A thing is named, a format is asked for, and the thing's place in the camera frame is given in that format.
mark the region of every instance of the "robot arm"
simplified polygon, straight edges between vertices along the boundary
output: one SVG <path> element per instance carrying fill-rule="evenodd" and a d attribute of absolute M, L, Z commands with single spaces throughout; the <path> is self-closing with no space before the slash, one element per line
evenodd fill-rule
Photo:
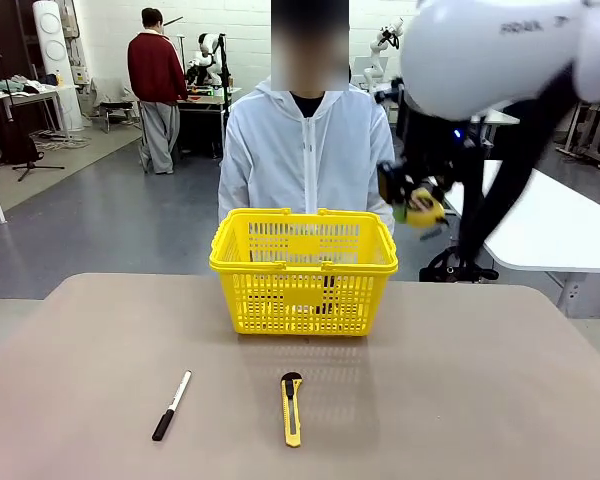
<path fill-rule="evenodd" d="M 402 18 L 397 18 L 390 25 L 383 27 L 378 32 L 376 39 L 371 42 L 371 67 L 365 68 L 364 76 L 369 92 L 375 91 L 376 84 L 384 79 L 384 69 L 380 64 L 380 53 L 389 48 L 389 45 L 399 49 L 400 36 L 404 33 Z"/>
<path fill-rule="evenodd" d="M 194 53 L 190 67 L 205 67 L 207 74 L 211 77 L 212 85 L 222 85 L 220 72 L 222 71 L 222 58 L 217 54 L 218 40 L 220 35 L 214 33 L 203 33 L 198 38 L 200 51 Z"/>
<path fill-rule="evenodd" d="M 579 99 L 600 103 L 600 0 L 425 0 L 401 53 L 404 85 L 394 84 L 393 94 L 403 89 L 409 108 L 406 158 L 381 167 L 385 200 L 409 205 L 428 176 L 438 180 L 439 201 L 453 182 L 464 183 L 458 249 L 471 262 L 521 195 L 560 120 Z M 471 116 L 523 99 L 535 100 L 533 111 L 483 200 L 486 154 Z"/>

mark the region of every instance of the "white table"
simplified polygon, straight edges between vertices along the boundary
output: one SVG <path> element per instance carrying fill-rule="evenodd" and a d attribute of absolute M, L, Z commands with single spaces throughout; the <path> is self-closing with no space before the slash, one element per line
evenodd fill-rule
<path fill-rule="evenodd" d="M 480 117 L 478 115 L 471 117 L 471 123 L 480 123 Z M 505 125 L 518 125 L 519 123 L 520 119 L 516 117 L 499 112 L 498 110 L 490 109 L 487 113 L 487 118 L 484 121 L 485 127 L 483 131 L 483 137 L 493 144 L 493 140 L 496 136 L 496 129 L 498 127 Z"/>
<path fill-rule="evenodd" d="M 70 86 L 70 85 L 65 85 L 62 87 L 56 87 L 52 90 L 45 90 L 44 92 L 41 92 L 41 93 L 26 94 L 26 95 L 22 94 L 22 93 L 14 94 L 13 95 L 13 104 L 14 104 L 14 106 L 17 107 L 19 105 L 27 105 L 27 104 L 31 104 L 31 103 L 38 103 L 38 102 L 44 102 L 46 100 L 51 100 L 53 102 L 53 108 L 56 113 L 56 118 L 58 119 L 59 131 L 62 132 L 62 134 L 65 138 L 70 138 L 69 131 L 67 130 L 67 126 L 65 125 L 64 119 L 62 117 L 62 110 L 60 108 L 60 97 L 58 95 L 58 92 L 61 92 L 63 90 L 67 90 L 67 89 L 72 89 L 72 88 L 76 88 L 76 87 Z M 0 93 L 0 101 L 2 101 L 4 104 L 4 109 L 7 114 L 7 118 L 11 118 L 11 102 L 9 100 L 9 95 L 7 95 L 6 93 Z"/>
<path fill-rule="evenodd" d="M 485 162 L 486 193 L 500 162 Z M 462 213 L 464 188 L 456 184 L 446 200 Z M 526 190 L 485 248 L 500 265 L 513 270 L 565 272 L 567 280 L 558 307 L 567 314 L 588 273 L 600 273 L 600 205 L 534 170 Z"/>

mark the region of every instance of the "black hair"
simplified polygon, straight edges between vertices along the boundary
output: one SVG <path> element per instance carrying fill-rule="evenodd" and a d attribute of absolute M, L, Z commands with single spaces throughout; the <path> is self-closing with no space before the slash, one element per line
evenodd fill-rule
<path fill-rule="evenodd" d="M 142 25 L 144 28 L 155 27 L 163 21 L 162 13 L 157 8 L 145 8 L 142 10 Z"/>
<path fill-rule="evenodd" d="M 271 0 L 271 27 L 306 36 L 349 30 L 349 0 Z"/>

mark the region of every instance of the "man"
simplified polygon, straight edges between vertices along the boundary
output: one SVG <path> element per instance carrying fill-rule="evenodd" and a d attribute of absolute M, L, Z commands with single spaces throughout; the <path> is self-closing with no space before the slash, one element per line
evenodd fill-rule
<path fill-rule="evenodd" d="M 163 35 L 162 14 L 142 10 L 140 32 L 129 43 L 128 66 L 133 93 L 140 99 L 144 137 L 140 160 L 145 172 L 173 173 L 171 153 L 180 131 L 179 99 L 187 98 L 187 85 L 173 44 Z"/>
<path fill-rule="evenodd" d="M 348 52 L 338 45 L 349 25 L 338 3 L 272 1 L 272 78 L 231 110 L 220 220 L 243 207 L 329 208 L 377 213 L 393 231 L 376 175 L 378 162 L 395 160 L 389 122 L 370 95 L 348 83 Z"/>

